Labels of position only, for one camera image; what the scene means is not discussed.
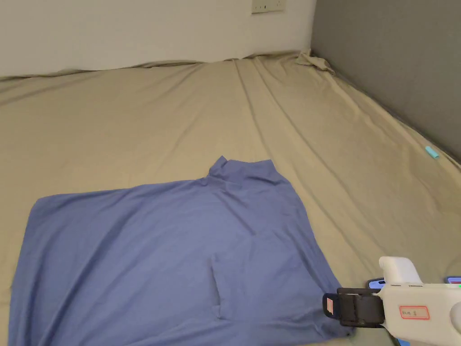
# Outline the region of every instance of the gray wall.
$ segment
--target gray wall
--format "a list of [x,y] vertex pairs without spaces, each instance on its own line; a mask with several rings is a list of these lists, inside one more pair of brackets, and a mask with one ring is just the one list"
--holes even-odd
[[461,158],[461,0],[318,0],[311,45]]

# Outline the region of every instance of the blue shirt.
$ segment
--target blue shirt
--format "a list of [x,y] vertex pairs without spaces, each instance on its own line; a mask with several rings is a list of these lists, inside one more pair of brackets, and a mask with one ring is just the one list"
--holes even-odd
[[301,345],[351,329],[324,316],[331,272],[271,161],[56,195],[33,207],[9,345]]

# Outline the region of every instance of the sticker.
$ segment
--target sticker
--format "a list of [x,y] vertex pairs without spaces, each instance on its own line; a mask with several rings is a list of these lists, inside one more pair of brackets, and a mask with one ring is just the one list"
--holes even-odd
[[326,299],[326,309],[333,315],[333,301],[330,298]]
[[430,320],[427,306],[400,306],[400,316],[404,320]]

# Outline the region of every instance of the white handheld device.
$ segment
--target white handheld device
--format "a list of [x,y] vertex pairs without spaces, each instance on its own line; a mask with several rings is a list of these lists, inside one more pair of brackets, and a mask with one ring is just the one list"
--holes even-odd
[[404,257],[381,257],[381,290],[339,288],[326,294],[324,312],[345,326],[386,328],[407,341],[461,346],[461,286],[424,284]]

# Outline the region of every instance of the mattress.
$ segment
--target mattress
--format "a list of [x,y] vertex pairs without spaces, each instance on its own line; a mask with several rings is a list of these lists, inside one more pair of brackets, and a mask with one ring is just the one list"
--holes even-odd
[[[343,286],[409,257],[461,273],[461,167],[328,71],[270,54],[0,82],[0,345],[28,214],[43,196],[197,179],[271,159]],[[432,145],[440,157],[425,151]],[[391,345],[360,329],[331,345]]]

